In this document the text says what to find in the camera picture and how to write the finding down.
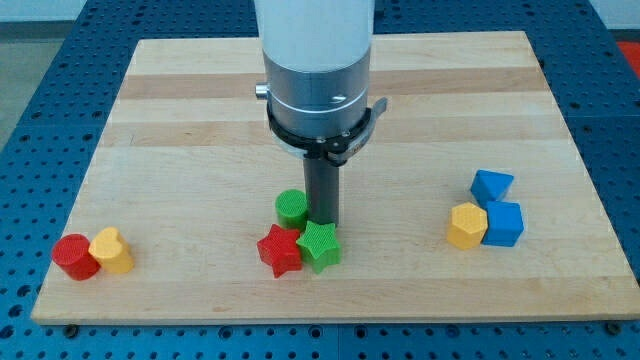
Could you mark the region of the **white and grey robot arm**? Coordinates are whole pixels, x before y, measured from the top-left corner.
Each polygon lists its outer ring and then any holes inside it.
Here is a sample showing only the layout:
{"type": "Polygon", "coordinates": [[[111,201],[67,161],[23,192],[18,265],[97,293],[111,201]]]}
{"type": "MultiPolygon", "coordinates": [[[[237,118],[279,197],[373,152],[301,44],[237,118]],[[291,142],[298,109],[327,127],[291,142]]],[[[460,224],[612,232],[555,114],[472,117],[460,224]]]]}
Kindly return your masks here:
{"type": "Polygon", "coordinates": [[[269,127],[283,148],[340,167],[370,139],[374,0],[255,0],[269,127]]]}

